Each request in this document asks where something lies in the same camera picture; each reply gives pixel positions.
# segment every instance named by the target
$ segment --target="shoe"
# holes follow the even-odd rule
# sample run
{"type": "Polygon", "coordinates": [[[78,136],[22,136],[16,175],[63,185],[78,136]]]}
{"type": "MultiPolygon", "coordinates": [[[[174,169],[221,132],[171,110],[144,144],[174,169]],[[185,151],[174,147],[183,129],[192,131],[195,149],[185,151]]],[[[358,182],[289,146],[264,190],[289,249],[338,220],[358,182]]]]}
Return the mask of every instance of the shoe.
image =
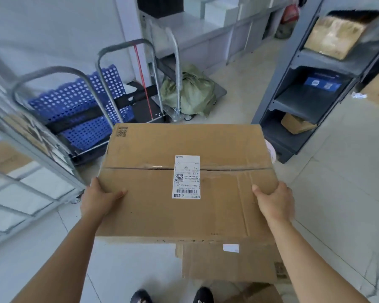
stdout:
{"type": "Polygon", "coordinates": [[[133,294],[131,298],[131,303],[153,303],[153,302],[146,290],[139,289],[133,294]]]}
{"type": "Polygon", "coordinates": [[[207,287],[199,288],[192,303],[213,303],[211,290],[207,287]]]}

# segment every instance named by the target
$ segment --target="hand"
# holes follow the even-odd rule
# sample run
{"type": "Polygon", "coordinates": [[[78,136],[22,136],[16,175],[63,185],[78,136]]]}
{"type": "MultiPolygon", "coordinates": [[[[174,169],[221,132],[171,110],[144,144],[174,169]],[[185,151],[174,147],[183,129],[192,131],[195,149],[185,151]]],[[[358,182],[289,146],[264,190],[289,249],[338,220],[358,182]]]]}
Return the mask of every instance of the hand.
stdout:
{"type": "Polygon", "coordinates": [[[97,177],[92,178],[90,186],[86,187],[81,196],[81,217],[102,218],[108,214],[116,201],[126,194],[126,190],[120,192],[105,193],[101,188],[97,177]]]}
{"type": "Polygon", "coordinates": [[[258,206],[268,225],[275,222],[290,222],[295,217],[295,199],[293,199],[292,189],[284,182],[279,182],[278,187],[270,195],[263,193],[257,185],[252,185],[251,189],[257,197],[258,206]]]}

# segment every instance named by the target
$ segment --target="plastic bag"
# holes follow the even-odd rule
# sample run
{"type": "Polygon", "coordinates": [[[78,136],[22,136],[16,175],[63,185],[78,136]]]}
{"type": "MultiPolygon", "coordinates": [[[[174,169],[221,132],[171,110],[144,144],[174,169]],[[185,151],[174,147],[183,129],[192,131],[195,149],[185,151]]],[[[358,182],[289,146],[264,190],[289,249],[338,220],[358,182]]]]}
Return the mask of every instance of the plastic bag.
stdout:
{"type": "MultiPolygon", "coordinates": [[[[175,82],[165,78],[160,89],[164,104],[177,107],[177,88],[175,82]]],[[[186,115],[199,114],[207,117],[216,101],[215,83],[194,65],[183,66],[183,88],[181,112],[186,115]]]]}

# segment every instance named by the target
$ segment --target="blue plastic crate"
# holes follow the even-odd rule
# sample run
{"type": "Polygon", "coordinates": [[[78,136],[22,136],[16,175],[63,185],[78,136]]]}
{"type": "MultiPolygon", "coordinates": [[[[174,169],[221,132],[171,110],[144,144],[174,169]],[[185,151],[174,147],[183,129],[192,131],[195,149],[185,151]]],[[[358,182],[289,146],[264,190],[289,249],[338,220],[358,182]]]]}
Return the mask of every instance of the blue plastic crate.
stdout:
{"type": "MultiPolygon", "coordinates": [[[[124,85],[122,84],[121,78],[114,65],[102,69],[102,71],[114,98],[126,94],[124,85]]],[[[118,117],[108,99],[104,87],[101,84],[98,73],[94,72],[88,77],[90,78],[91,85],[105,106],[109,117],[115,124],[118,122],[118,117]]],[[[90,93],[86,83],[81,78],[78,78],[72,83],[63,84],[55,90],[42,93],[39,97],[29,100],[28,103],[42,118],[46,120],[45,124],[97,106],[94,96],[90,93]]],[[[131,106],[124,107],[120,111],[124,122],[129,122],[134,118],[131,106]]],[[[61,134],[74,147],[85,151],[90,149],[100,140],[109,136],[111,132],[112,129],[109,126],[105,116],[101,116],[79,124],[72,129],[62,132],[61,134]]]]}

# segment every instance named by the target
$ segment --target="blue box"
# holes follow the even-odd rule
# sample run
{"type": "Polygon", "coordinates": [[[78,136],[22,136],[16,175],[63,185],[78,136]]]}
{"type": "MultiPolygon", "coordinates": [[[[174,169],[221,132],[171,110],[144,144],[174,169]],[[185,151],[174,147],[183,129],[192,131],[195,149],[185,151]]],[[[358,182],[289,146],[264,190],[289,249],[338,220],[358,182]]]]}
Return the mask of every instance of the blue box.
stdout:
{"type": "Polygon", "coordinates": [[[314,73],[309,76],[304,85],[313,86],[323,90],[334,92],[342,84],[339,75],[329,75],[324,73],[314,73]]]}

